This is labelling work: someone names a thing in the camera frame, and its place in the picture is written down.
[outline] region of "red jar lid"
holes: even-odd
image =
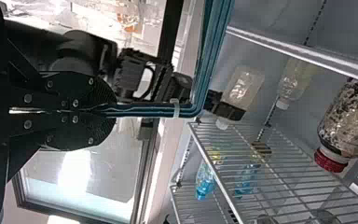
[[[314,154],[314,159],[319,166],[324,168],[326,171],[333,173],[341,173],[348,165],[347,163],[342,164],[327,158],[319,148]]]

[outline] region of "bottle cap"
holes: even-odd
[[[278,108],[280,108],[281,110],[287,110],[287,109],[289,108],[289,102],[283,100],[282,98],[280,98],[280,99],[277,101],[276,106],[277,106]]]
[[[324,168],[328,172],[341,173],[345,169],[345,167],[347,167],[348,163],[347,162],[340,163],[340,162],[343,162],[343,160],[335,160],[335,159],[337,159],[337,158],[335,158],[335,156],[330,155],[329,157],[327,157],[324,154],[324,152],[325,152],[324,149],[325,149],[325,147],[321,146],[316,150],[316,152],[314,154],[315,162],[320,167]]]
[[[202,201],[202,200],[205,200],[206,195],[197,189],[196,190],[196,198],[197,198],[197,200]]]
[[[229,123],[224,119],[218,118],[216,120],[216,127],[220,130],[226,130],[228,128]]]

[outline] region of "jar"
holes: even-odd
[[[318,127],[321,146],[315,161],[325,170],[340,173],[358,157],[358,80],[349,79]]]

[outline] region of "black cable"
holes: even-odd
[[[137,99],[138,101],[143,101],[146,96],[150,94],[156,81],[156,71],[150,65],[145,66],[145,69],[148,69],[150,72],[152,72],[152,78],[150,79],[149,87],[144,92],[144,94],[142,94],[141,97]]]

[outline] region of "refrigerator shelf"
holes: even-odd
[[[234,224],[229,206],[220,189],[203,201],[195,197],[195,185],[171,186],[172,205],[179,224]]]
[[[243,124],[221,131],[214,123],[189,123],[189,128],[219,188],[209,195],[211,199],[198,201],[194,184],[172,187],[179,223],[202,223],[184,218],[191,214],[207,219],[218,215],[221,219],[213,219],[216,223],[250,224],[267,217],[279,224],[358,223],[358,195],[280,131],[266,130],[261,142],[268,147],[256,149],[252,143],[259,126]],[[249,168],[246,164],[258,166]],[[247,189],[247,193],[240,195],[238,189]],[[178,197],[188,203],[179,207]]]

